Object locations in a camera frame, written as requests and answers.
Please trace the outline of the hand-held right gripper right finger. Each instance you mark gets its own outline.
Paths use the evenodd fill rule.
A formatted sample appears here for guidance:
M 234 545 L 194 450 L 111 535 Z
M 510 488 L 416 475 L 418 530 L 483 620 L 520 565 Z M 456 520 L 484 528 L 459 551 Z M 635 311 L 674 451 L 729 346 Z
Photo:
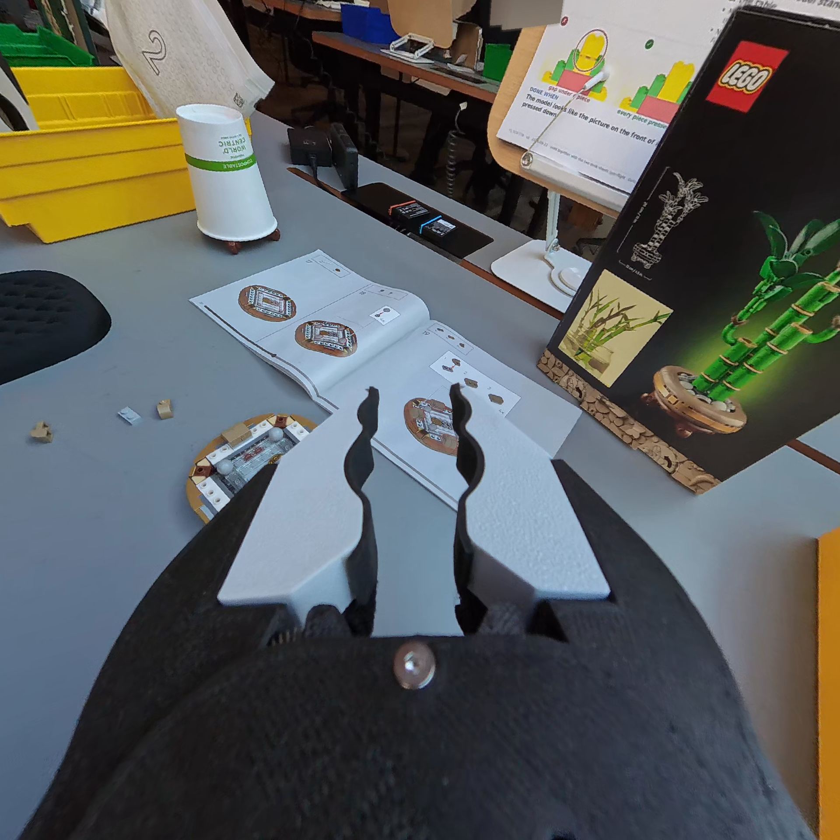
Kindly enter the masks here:
M 493 407 L 450 388 L 458 501 L 454 576 L 465 635 L 539 627 L 543 603 L 599 602 L 611 589 L 550 455 Z

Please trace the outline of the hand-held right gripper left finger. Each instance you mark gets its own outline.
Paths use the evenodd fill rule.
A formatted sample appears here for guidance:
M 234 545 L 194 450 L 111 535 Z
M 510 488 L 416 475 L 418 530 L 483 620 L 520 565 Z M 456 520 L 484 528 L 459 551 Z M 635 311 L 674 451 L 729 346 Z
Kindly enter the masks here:
M 378 563 L 363 485 L 379 404 L 378 390 L 367 388 L 359 405 L 283 455 L 218 593 L 223 605 L 283 604 L 300 623 L 331 605 L 353 635 L 371 635 Z

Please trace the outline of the round lego base build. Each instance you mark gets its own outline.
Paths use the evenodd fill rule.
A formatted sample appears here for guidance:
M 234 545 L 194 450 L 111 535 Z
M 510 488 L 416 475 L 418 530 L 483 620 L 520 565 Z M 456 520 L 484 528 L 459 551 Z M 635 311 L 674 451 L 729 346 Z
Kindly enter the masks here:
M 296 414 L 261 414 L 242 422 L 248 434 L 231 444 L 215 437 L 195 457 L 185 483 L 191 508 L 209 523 L 265 466 L 274 465 L 316 424 Z

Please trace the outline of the lego instruction booklet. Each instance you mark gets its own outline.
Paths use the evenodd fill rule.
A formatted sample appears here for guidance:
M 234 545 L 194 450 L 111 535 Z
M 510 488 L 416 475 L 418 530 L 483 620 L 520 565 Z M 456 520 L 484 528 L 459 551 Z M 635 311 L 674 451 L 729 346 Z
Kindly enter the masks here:
M 373 446 L 456 509 L 465 482 L 449 388 L 461 385 L 554 457 L 581 410 L 431 319 L 409 291 L 373 283 L 321 250 L 191 303 L 335 413 L 380 396 Z

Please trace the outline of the brown lego piece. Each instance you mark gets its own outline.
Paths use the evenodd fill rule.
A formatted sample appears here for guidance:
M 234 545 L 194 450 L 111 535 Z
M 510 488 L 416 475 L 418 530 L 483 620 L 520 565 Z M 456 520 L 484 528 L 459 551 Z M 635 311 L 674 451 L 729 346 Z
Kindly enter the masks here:
M 278 227 L 276 227 L 271 233 L 269 233 L 265 236 L 262 236 L 262 237 L 252 238 L 252 239 L 247 239 L 247 240 L 227 240 L 227 241 L 225 241 L 225 244 L 226 244 L 226 247 L 227 247 L 228 251 L 232 255 L 236 256 L 238 253 L 240 253 L 240 251 L 242 250 L 243 247 L 246 247 L 246 246 L 249 246 L 249 245 L 255 245 L 257 243 L 268 242 L 268 241 L 269 242 L 270 241 L 271 242 L 280 241 L 280 230 L 279 230 Z

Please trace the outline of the black lego set box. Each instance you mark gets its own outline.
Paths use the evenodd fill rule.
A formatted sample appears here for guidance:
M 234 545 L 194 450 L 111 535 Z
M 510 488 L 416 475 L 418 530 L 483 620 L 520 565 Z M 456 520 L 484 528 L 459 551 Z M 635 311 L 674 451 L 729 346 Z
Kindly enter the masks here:
M 697 495 L 838 414 L 838 59 L 732 13 L 539 362 Z

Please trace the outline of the black tray with batteries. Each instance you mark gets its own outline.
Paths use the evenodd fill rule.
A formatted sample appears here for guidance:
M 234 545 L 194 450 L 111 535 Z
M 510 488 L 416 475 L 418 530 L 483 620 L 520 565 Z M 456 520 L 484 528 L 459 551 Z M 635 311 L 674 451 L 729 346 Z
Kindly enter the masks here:
M 341 192 L 341 197 L 354 207 L 372 216 L 388 227 L 393 228 L 399 233 L 402 233 L 409 238 L 413 238 L 416 241 L 423 243 L 425 246 L 435 249 L 452 259 L 464 259 L 493 242 L 493 238 L 487 234 L 484 234 L 467 224 L 461 223 L 453 217 L 438 211 L 434 206 L 417 200 L 413 196 L 400 192 L 394 187 L 384 184 L 383 182 L 359 186 L 353 193 L 344 190 Z M 443 215 L 457 225 L 457 230 L 440 243 L 436 243 L 422 238 L 419 235 L 418 231 L 420 225 L 404 226 L 400 225 L 395 220 L 390 219 L 389 207 L 391 205 L 411 200 L 417 200 L 429 208 L 431 216 L 424 219 L 424 222 Z

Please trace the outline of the black textured wrist rest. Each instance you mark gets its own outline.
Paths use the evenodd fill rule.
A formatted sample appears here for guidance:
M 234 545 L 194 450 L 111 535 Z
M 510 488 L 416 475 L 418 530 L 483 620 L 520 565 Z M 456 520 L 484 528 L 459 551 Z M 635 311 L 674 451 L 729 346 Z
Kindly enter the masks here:
M 1 383 L 67 360 L 99 343 L 109 312 L 80 282 L 50 270 L 1 275 Z

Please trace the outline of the white paper cup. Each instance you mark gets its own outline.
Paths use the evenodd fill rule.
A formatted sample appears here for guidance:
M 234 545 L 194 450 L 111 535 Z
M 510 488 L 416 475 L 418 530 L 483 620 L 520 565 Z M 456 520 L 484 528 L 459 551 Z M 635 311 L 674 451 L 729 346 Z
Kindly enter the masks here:
M 202 103 L 181 106 L 175 114 L 200 231 L 225 243 L 278 228 L 242 114 Z

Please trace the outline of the black power adapter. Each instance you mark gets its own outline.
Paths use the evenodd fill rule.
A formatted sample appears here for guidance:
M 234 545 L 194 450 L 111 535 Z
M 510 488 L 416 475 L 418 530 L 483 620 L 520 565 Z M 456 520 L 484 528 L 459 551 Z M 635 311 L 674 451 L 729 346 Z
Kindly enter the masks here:
M 322 186 L 319 169 L 332 167 L 346 191 L 358 189 L 359 152 L 340 122 L 332 123 L 328 133 L 313 127 L 289 128 L 287 136 L 291 162 L 309 168 L 318 186 Z

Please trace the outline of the yellow plastic storage bin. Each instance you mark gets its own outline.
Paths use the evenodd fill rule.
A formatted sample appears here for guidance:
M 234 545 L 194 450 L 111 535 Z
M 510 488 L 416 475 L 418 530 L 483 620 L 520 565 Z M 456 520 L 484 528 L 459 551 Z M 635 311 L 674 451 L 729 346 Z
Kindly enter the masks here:
M 1 216 L 53 244 L 191 212 L 175 119 L 4 133 Z
M 40 130 L 68 130 L 155 120 L 125 69 L 15 67 Z

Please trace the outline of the printed instruction sheet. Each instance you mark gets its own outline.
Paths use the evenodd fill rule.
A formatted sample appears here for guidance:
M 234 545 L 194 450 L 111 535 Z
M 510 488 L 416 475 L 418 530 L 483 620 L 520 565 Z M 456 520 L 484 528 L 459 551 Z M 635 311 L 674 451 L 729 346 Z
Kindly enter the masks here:
M 838 218 L 838 2 L 567 1 L 497 138 L 620 215 L 688 164 L 719 221 Z

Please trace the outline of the background desk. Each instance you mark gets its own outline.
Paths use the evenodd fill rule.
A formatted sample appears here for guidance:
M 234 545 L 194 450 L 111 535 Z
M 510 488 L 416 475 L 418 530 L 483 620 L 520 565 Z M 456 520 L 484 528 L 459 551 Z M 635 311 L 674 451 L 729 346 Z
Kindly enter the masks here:
M 487 128 L 500 83 L 446 62 L 412 65 L 378 45 L 317 31 L 333 83 L 357 111 L 364 152 L 482 212 L 497 210 L 510 176 L 490 158 Z

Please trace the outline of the white paper bag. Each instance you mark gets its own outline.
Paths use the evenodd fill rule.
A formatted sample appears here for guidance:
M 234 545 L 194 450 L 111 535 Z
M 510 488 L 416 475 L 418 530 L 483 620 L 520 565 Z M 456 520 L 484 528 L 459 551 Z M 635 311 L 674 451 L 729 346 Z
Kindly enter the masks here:
M 121 65 L 159 119 L 187 104 L 250 117 L 275 82 L 255 63 L 218 2 L 106 1 Z

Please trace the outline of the blue plastic bin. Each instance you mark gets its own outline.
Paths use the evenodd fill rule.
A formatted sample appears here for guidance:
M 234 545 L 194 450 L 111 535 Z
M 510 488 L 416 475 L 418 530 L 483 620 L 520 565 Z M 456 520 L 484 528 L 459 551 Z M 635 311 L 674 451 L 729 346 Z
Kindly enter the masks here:
M 344 35 L 383 46 L 399 38 L 392 26 L 391 16 L 375 5 L 341 3 L 340 13 Z

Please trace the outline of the cardboard piece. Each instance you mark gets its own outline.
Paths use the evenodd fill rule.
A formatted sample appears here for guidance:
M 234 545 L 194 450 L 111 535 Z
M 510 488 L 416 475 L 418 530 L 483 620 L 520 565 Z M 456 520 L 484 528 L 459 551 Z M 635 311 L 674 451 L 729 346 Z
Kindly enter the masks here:
M 477 24 L 461 18 L 475 1 L 389 1 L 388 14 L 398 38 L 388 52 L 414 65 L 447 61 L 475 69 L 482 34 Z

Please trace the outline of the green plastic bin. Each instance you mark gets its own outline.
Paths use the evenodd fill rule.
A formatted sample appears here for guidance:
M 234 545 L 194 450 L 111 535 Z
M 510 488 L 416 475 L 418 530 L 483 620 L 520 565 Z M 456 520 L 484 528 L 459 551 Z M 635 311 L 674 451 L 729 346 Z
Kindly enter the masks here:
M 11 67 L 95 67 L 98 64 L 90 52 L 43 27 L 25 32 L 15 24 L 1 23 L 1 52 Z

